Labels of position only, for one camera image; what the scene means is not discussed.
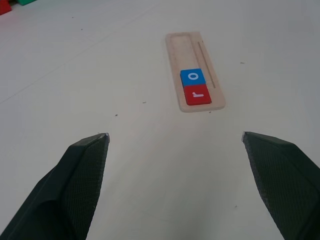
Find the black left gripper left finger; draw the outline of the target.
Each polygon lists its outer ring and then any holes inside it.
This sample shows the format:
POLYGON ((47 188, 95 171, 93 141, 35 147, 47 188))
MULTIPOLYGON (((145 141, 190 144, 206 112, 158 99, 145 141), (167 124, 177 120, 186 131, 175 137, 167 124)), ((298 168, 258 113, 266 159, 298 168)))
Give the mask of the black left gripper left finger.
POLYGON ((103 182, 110 136, 99 133, 70 145, 32 189, 2 240, 84 240, 103 182))

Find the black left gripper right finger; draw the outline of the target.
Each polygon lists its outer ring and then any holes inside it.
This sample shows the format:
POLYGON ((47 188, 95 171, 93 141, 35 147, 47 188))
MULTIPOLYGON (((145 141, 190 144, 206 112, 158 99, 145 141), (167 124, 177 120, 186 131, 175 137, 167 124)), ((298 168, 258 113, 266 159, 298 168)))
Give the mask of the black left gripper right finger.
POLYGON ((285 240, 320 238, 320 169, 295 144, 242 135, 259 195, 285 240))

